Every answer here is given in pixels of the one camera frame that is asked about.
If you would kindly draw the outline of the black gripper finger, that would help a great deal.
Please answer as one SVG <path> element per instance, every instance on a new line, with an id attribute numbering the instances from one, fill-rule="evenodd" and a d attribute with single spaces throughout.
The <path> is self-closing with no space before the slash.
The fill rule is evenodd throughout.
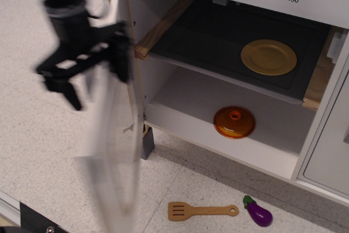
<path id="1" fill-rule="evenodd" d="M 110 72 L 115 73 L 121 82 L 128 83 L 131 78 L 129 38 L 114 34 L 110 41 Z"/>
<path id="2" fill-rule="evenodd" d="M 76 111 L 80 111 L 82 109 L 82 105 L 78 99 L 77 93 L 73 85 L 68 80 L 57 80 L 55 85 L 56 92 L 63 94 L 66 100 Z"/>

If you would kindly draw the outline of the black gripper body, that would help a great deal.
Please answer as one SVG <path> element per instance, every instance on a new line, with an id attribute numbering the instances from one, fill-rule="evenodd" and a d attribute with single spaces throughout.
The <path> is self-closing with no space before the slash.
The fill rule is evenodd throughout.
<path id="1" fill-rule="evenodd" d="M 59 46 L 35 69 L 44 78 L 49 91 L 56 91 L 57 80 L 69 81 L 98 62 L 110 62 L 111 38 L 114 34 L 127 36 L 124 21 L 100 28 L 91 26 L 89 13 L 84 8 L 49 9 L 49 18 L 58 35 Z"/>

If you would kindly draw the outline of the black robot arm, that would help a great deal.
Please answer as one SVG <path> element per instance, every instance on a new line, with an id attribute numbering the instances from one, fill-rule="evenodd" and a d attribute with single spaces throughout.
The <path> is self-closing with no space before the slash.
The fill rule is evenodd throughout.
<path id="1" fill-rule="evenodd" d="M 35 69 L 49 91 L 63 94 L 80 111 L 82 105 L 69 80 L 101 61 L 109 63 L 110 72 L 121 82 L 128 82 L 130 40 L 125 22 L 92 27 L 86 0 L 44 0 L 44 7 L 59 40 L 57 50 Z"/>

